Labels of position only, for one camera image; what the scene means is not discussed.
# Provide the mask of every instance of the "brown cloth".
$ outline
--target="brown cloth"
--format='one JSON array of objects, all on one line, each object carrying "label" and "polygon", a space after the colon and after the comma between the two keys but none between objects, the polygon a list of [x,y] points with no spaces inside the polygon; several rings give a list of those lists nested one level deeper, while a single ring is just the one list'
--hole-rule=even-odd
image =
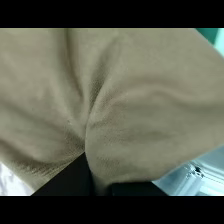
[{"label": "brown cloth", "polygon": [[0,160],[37,190],[84,151],[99,193],[223,144],[224,60],[194,29],[0,29]]}]

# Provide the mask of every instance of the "black object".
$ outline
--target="black object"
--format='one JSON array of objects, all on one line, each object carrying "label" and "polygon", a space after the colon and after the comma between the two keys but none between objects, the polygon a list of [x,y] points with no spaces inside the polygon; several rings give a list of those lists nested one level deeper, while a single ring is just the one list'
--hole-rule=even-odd
[{"label": "black object", "polygon": [[[151,182],[113,184],[107,192],[107,196],[167,196]],[[85,153],[32,196],[95,196]]]}]

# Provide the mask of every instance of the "green object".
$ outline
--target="green object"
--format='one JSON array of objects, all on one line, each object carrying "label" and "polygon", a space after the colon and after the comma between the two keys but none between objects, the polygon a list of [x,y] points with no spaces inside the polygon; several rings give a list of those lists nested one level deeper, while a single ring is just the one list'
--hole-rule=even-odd
[{"label": "green object", "polygon": [[219,28],[196,28],[208,41],[215,44],[216,36]]}]

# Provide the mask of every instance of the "khaki garment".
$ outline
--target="khaki garment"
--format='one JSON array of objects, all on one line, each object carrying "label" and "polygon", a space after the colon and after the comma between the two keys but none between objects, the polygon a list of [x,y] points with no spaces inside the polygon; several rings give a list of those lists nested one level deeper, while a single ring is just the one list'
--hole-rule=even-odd
[{"label": "khaki garment", "polygon": [[99,193],[224,142],[224,60],[194,29],[0,29],[0,160],[34,190],[86,152]]}]

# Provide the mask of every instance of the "beige fabric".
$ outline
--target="beige fabric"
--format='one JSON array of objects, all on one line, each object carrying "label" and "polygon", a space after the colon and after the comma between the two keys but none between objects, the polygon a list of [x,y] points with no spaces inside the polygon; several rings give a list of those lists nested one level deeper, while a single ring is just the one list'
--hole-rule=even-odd
[{"label": "beige fabric", "polygon": [[193,29],[0,29],[0,159],[38,189],[84,151],[102,193],[223,144],[224,63]]}]

